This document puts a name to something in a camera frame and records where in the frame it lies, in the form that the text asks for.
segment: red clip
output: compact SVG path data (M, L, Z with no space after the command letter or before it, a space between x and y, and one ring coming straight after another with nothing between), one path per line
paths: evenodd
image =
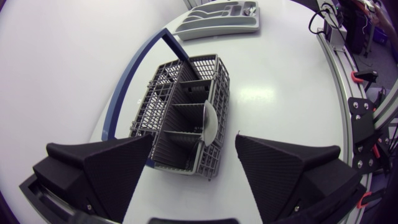
M363 207L367 206L368 203L362 205L362 199L365 198L366 196L371 195L371 194L372 194L372 192L366 192L366 193L361 197L361 200L359 200L358 204L356 204L356 208L359 208L359 209L360 209L360 208L363 208Z
M373 149L373 153L376 156L376 158L380 158L380 153L379 153L379 150L377 149L376 144L373 146L372 149Z
M355 83L362 83L363 82L363 79L362 78L356 78L355 76L354 76L354 71L352 71L351 72L351 78L353 79L353 81L355 82Z

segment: gray plastic cutlery basket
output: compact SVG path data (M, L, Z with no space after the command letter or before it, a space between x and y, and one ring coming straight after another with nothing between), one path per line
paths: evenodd
M211 179L218 173L229 100L229 75L217 55L190 57L160 65L147 92L130 136L151 134L150 159L154 168L177 174L199 174ZM208 100L216 110L218 132L206 147L199 138L203 131L203 107Z

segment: black bracket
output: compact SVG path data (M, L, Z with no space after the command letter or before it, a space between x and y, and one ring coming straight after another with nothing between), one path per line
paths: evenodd
M369 202L372 202L374 200L383 198L385 193L386 193L386 189L385 188L380 189L380 190L378 190L377 192L374 192L374 193L366 192L362 196L361 200L359 200L359 202L358 202L356 207L357 208L363 208L363 207L367 206Z
M356 82L363 82L368 81L368 83L365 86L365 91L369 89L372 83L376 82L377 77L379 76L377 74L377 71L374 70L365 70L365 71L360 71L360 72L353 72L352 75L353 80Z
M387 174L391 166L387 157L388 129L376 131L373 124L374 103L362 98L348 99L354 144L353 168L360 174L380 168Z

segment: basket handle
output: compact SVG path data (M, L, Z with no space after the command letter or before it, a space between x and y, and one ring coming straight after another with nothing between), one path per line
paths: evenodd
M102 129L102 141L115 139L114 134L119 119L120 109L122 107L123 100L126 96L130 82L137 71L138 66L142 62L142 59L144 59L148 51L160 38L166 42L166 44L173 50L180 60L188 61L187 53L184 51L184 49L182 49L181 45L177 42L177 40L175 40L167 28L156 32L150 39L148 39L131 59L113 92L108 111L106 112L104 128Z

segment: white table surface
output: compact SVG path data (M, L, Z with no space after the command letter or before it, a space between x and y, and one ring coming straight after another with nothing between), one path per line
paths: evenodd
M238 131L293 144L342 147L343 127L336 86L317 38L307 29L313 12L289 0L259 1L259 7L261 30L257 33L186 42L176 37L189 56L218 54L229 71L231 95L220 170L209 182L199 176L145 167L125 223L146 223L152 217L236 218L240 223L261 223L235 150ZM173 32L186 15L182 14L166 27ZM313 29L322 25L323 21L316 19ZM127 91L117 138L128 137L140 105L138 101L157 66L175 59L163 41L147 54ZM101 140L107 107L91 142Z

